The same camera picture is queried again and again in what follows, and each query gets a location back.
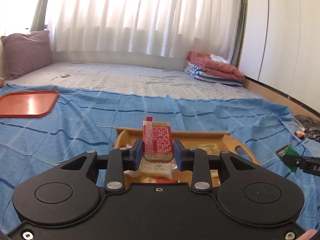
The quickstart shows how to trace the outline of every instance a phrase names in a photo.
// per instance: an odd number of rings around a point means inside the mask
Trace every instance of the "pillow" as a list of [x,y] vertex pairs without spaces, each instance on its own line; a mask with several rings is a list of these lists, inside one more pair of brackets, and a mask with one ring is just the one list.
[[49,31],[2,36],[4,62],[9,79],[16,79],[52,64]]

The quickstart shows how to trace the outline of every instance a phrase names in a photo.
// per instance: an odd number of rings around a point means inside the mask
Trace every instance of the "wooden baseboard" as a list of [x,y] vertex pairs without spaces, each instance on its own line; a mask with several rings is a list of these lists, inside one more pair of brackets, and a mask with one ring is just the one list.
[[273,88],[268,87],[267,85],[261,84],[257,81],[252,81],[249,79],[244,80],[244,88],[251,90],[265,99],[288,106],[291,111],[296,114],[303,114],[313,117],[314,119],[320,120],[320,114],[304,105],[303,103],[297,101],[294,98],[291,98],[289,95],[286,95],[280,91],[277,91]]

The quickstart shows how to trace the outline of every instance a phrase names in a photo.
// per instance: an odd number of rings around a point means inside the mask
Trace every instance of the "orange tray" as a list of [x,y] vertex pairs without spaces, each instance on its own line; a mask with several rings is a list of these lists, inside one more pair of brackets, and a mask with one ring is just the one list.
[[0,97],[0,117],[41,117],[59,97],[57,91],[26,91]]
[[[115,142],[115,149],[120,147],[127,147],[134,144],[137,138],[142,138],[143,131],[142,129],[131,129],[131,128],[116,128],[118,137]],[[234,137],[231,137],[229,133],[221,132],[183,132],[183,131],[171,131],[172,140],[179,139],[185,148],[190,147],[199,147],[203,144],[216,144],[219,147],[220,151],[229,150],[236,153],[237,148],[242,148],[246,154],[250,157],[251,161],[257,165],[260,165],[259,161],[255,155],[250,151],[248,147],[243,145],[239,140]],[[151,173],[138,172],[141,176],[152,177]],[[215,171],[212,171],[212,185],[217,187],[220,185],[219,178],[213,176],[216,174]],[[179,182],[187,182],[191,185],[192,172],[191,171],[178,171],[173,170],[172,173],[173,179],[178,180]],[[130,184],[133,182],[132,178],[124,175],[125,187],[129,188]]]

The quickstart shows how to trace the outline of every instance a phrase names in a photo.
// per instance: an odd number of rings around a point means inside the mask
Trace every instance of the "striped towel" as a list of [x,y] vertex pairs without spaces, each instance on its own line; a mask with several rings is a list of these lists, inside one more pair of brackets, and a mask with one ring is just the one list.
[[195,78],[201,81],[206,81],[211,83],[220,83],[223,85],[228,85],[233,87],[243,86],[243,83],[241,81],[209,75],[206,72],[204,72],[200,67],[192,64],[189,61],[185,63],[184,71],[187,74],[189,74],[192,78]]

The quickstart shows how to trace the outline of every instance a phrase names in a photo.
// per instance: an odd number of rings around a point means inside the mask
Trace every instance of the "blue cloth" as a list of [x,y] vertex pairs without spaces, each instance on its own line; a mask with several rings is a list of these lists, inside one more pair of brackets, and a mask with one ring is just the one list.
[[242,87],[243,83],[238,80],[230,79],[230,78],[222,78],[218,76],[212,76],[203,71],[199,66],[190,63],[189,61],[184,65],[184,71],[192,78],[206,81],[210,83],[220,83],[224,85],[228,85],[231,87]]
[[[4,233],[19,224],[11,202],[19,183],[86,150],[107,154],[117,137],[115,127],[141,128],[146,116],[169,122],[172,130],[230,132],[252,150],[263,167],[300,186],[305,205],[298,224],[305,229],[319,225],[319,177],[301,170],[292,173],[275,155],[287,143],[303,156],[319,152],[319,143],[300,141],[292,134],[298,128],[286,106],[256,98],[173,99],[53,85],[7,84],[0,95],[21,90],[56,90],[60,96],[44,117],[0,118],[0,229]],[[101,172],[98,178],[100,186],[104,175]]]

